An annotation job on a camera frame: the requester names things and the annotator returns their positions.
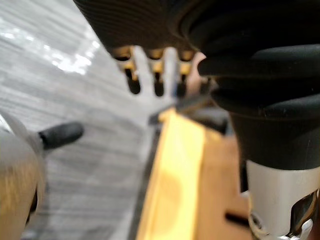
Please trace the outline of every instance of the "yellow wooden board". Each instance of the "yellow wooden board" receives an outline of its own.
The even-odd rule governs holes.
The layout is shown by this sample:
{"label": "yellow wooden board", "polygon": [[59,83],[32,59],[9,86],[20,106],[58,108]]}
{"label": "yellow wooden board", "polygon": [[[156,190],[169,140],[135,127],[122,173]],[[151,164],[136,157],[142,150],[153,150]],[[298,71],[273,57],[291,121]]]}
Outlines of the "yellow wooden board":
{"label": "yellow wooden board", "polygon": [[220,143],[223,137],[176,114],[174,109],[162,113],[159,119],[164,125],[136,239],[197,239],[206,233],[198,225],[198,221],[206,219],[203,214],[206,209],[201,205],[208,205],[201,193],[207,187],[202,184],[203,158],[208,154],[205,147],[208,140],[212,145]]}

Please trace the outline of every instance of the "silver metal part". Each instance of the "silver metal part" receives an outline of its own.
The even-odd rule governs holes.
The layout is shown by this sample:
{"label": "silver metal part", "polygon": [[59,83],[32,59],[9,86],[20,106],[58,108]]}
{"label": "silver metal part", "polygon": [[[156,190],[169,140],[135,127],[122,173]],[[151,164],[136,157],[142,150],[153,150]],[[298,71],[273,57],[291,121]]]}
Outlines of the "silver metal part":
{"label": "silver metal part", "polygon": [[[282,236],[290,232],[292,207],[320,188],[320,167],[281,170],[248,160],[247,177],[249,224],[252,232],[262,240],[287,239]],[[310,222],[306,221],[304,228],[308,229],[309,226]]]}
{"label": "silver metal part", "polygon": [[36,134],[9,114],[0,115],[0,240],[19,240],[35,193],[37,208],[43,199],[45,168]]}
{"label": "silver metal part", "polygon": [[259,240],[306,240],[312,230],[313,227],[313,221],[312,219],[309,219],[306,221],[301,228],[301,234],[299,236],[272,236],[272,235],[263,235],[263,234],[258,234],[256,237]]}

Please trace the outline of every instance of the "wooden block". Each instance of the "wooden block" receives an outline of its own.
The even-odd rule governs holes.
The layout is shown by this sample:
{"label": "wooden block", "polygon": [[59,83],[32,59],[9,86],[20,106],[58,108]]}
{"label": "wooden block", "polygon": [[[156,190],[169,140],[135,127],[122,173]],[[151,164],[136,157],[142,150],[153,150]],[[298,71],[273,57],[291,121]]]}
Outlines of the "wooden block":
{"label": "wooden block", "polygon": [[249,240],[248,228],[225,220],[227,209],[248,212],[246,199],[238,194],[235,140],[174,109],[160,118],[164,125],[136,239]]}

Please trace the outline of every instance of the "gray floor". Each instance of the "gray floor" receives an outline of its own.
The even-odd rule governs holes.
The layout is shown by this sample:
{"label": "gray floor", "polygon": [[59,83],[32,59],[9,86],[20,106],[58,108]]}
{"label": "gray floor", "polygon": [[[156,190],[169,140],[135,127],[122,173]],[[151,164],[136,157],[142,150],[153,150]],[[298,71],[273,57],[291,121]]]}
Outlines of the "gray floor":
{"label": "gray floor", "polygon": [[[0,1],[0,108],[30,130],[70,120],[85,124],[78,143],[47,162],[47,195],[27,232],[38,240],[123,240],[128,236],[151,145],[156,98],[146,58],[136,58],[142,93],[99,44],[72,0]],[[175,72],[174,51],[165,79]]]}

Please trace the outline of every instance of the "black rubber grip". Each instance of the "black rubber grip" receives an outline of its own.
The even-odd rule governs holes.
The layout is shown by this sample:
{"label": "black rubber grip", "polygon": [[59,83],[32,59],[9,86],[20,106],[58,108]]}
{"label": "black rubber grip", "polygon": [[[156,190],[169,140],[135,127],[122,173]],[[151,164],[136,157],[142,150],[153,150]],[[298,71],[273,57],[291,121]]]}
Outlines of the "black rubber grip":
{"label": "black rubber grip", "polygon": [[43,142],[43,149],[56,149],[66,144],[71,144],[81,138],[84,127],[79,122],[70,122],[54,126],[39,132]]}

